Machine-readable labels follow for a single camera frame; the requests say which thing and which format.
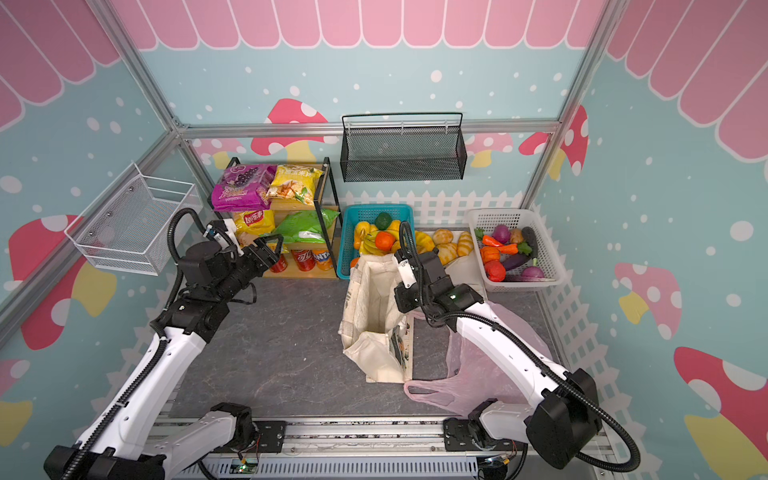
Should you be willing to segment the beige canvas tote bag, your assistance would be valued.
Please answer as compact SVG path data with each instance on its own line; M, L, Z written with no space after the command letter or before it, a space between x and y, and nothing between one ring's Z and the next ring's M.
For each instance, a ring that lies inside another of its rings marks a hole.
M369 383L404 384L413 374L413 321L399 311L396 259L364 255L351 269L339 325L343 354Z

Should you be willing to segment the red tomato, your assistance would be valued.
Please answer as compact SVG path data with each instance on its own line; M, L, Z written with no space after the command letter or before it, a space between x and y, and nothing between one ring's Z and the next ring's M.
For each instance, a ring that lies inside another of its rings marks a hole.
M499 260L485 263L484 270L487 278L492 282L503 282L506 279L507 271Z

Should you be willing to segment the pink plastic grocery bag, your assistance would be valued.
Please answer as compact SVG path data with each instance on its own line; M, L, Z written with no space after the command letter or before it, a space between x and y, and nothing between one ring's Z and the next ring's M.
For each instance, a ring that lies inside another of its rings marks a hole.
M505 404L528 405L526 396L490 357L454 332L449 333L446 368L448 373L442 378L406 382L405 395L462 417L492 398Z

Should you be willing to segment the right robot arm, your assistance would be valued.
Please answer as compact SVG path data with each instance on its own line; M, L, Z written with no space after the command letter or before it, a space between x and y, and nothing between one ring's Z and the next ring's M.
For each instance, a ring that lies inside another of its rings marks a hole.
M403 313L419 309L432 327L447 327L479 348L524 394L528 407L516 410L498 399L476 409L470 425L476 440L514 440L562 470L578 459L614 473L639 468L641 452L627 430L599 405L594 379L553 362L500 322L484 298L466 284L453 284L437 250L419 251L408 222L399 227L396 265L401 276L394 294ZM608 427L626 446L627 460L616 463L584 453Z

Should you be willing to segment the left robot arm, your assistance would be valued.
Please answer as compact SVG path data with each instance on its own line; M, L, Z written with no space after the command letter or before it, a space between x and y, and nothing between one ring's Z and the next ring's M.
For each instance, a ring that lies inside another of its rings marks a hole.
M170 219L167 248L176 277L149 326L154 337L116 397L71 446L57 446L43 469L51 479L171 479L218 449L243 455L261 432L249 407L221 402L169 439L149 442L173 389L210 344L239 293L275 266L283 237L268 234L240 246L224 221L205 224L192 208Z

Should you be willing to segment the yellow snack bag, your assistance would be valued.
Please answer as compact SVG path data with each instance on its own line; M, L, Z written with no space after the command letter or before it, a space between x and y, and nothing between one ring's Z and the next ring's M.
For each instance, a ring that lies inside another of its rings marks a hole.
M266 196L270 200L293 200L312 206L321 176L319 168L299 164L279 165Z

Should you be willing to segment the purple candy bag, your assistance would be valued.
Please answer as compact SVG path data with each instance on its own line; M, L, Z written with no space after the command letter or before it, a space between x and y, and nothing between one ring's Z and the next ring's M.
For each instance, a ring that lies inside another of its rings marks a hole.
M213 209L219 212L269 210L268 190L275 178L273 164L234 165L224 171L211 196Z

